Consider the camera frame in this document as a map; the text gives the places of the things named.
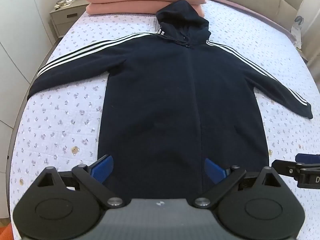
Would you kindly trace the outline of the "white wardrobe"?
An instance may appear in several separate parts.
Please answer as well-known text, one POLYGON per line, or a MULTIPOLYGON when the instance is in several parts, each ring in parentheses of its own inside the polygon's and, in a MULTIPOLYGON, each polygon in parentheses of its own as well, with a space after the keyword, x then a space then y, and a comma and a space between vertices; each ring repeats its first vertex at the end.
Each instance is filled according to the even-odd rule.
POLYGON ((1 0, 1 157, 24 95, 55 42, 49 12, 57 0, 1 0))

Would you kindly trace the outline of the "white paper bag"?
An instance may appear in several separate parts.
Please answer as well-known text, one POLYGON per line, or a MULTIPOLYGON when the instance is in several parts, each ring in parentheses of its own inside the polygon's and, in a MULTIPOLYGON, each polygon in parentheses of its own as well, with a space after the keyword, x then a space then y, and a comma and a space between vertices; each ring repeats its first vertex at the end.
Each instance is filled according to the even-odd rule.
POLYGON ((301 34, 301 29, 302 29, 302 24, 304 23, 304 18, 302 16, 297 16, 295 18, 294 24, 291 28, 291 34, 295 38, 294 45, 296 48, 301 49, 302 47, 302 34, 301 34))

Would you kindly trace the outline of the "beige bedside table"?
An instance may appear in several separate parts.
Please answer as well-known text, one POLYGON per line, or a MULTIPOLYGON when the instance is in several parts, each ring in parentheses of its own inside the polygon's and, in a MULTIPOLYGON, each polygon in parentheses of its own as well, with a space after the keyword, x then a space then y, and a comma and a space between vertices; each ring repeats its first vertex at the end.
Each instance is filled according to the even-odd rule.
POLYGON ((72 25, 86 11, 88 4, 89 3, 86 0, 74 0, 59 9, 54 9, 50 12, 50 18, 58 38, 66 35, 72 25))

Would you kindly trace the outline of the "navy striped hooded jacket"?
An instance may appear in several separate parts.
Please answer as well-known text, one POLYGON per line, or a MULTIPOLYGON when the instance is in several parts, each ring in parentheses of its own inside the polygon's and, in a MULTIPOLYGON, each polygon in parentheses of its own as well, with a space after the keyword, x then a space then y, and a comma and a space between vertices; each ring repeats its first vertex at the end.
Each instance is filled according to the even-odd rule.
POLYGON ((210 160, 258 172, 268 148, 258 89, 312 119, 311 105, 235 49, 210 42, 209 23, 180 0, 156 12, 160 29, 90 44, 45 65, 30 95, 105 72, 98 155, 105 186, 124 198, 192 198, 212 187, 210 160))

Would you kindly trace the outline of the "floral quilted bed cover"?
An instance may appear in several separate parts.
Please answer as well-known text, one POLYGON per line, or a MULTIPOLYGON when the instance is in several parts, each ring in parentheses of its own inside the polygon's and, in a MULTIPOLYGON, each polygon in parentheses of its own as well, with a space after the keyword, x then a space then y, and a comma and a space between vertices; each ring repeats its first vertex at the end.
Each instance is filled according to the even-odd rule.
MULTIPOLYGON (((303 59, 282 32, 229 6, 207 1, 210 40, 234 48, 312 106, 307 120, 256 92, 270 160, 319 154, 319 91, 303 59)), ((51 60, 103 40, 156 32, 153 15, 83 14, 50 56, 51 60)), ((107 76, 60 86, 34 95, 24 107, 12 153, 9 194, 13 209, 46 166, 70 170, 97 159, 107 76)))

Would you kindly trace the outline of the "glasses on bedside table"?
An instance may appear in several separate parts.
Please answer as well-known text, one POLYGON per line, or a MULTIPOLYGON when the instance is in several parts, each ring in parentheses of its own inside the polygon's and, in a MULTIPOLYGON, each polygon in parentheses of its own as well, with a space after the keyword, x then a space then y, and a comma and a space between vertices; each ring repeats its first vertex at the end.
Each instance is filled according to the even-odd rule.
POLYGON ((60 9, 61 7, 67 6, 71 4, 73 0, 60 0, 56 2, 56 5, 54 5, 55 10, 60 9))

